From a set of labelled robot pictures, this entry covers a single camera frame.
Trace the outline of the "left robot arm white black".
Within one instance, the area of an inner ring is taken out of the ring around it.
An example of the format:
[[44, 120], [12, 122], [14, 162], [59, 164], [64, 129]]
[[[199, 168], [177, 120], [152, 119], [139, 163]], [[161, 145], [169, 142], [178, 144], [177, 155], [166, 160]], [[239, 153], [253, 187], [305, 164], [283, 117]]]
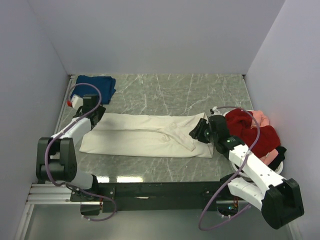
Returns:
[[44, 183], [66, 186], [86, 201], [100, 195], [97, 177], [78, 169], [75, 146], [98, 124], [106, 108], [97, 94], [86, 94], [71, 122], [51, 137], [42, 137], [37, 143], [36, 177]]

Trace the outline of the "white t shirt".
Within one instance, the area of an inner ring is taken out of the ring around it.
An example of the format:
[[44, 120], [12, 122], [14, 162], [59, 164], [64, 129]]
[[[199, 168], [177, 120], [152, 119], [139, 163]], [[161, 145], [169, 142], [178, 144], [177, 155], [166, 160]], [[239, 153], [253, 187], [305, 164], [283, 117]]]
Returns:
[[193, 139], [189, 133], [204, 112], [191, 116], [131, 115], [105, 113], [85, 134], [80, 152], [151, 158], [211, 158], [214, 147]]

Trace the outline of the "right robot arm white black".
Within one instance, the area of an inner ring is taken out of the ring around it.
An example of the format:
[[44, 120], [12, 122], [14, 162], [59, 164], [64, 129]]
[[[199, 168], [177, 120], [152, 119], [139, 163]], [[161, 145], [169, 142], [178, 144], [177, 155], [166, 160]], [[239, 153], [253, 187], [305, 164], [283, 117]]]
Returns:
[[201, 118], [189, 135], [199, 142], [212, 143], [220, 154], [239, 167], [213, 194], [203, 213], [220, 194], [226, 200], [236, 196], [247, 201], [249, 206], [260, 210], [264, 220], [276, 230], [304, 215], [298, 182], [277, 174], [239, 137], [230, 135], [223, 115]]

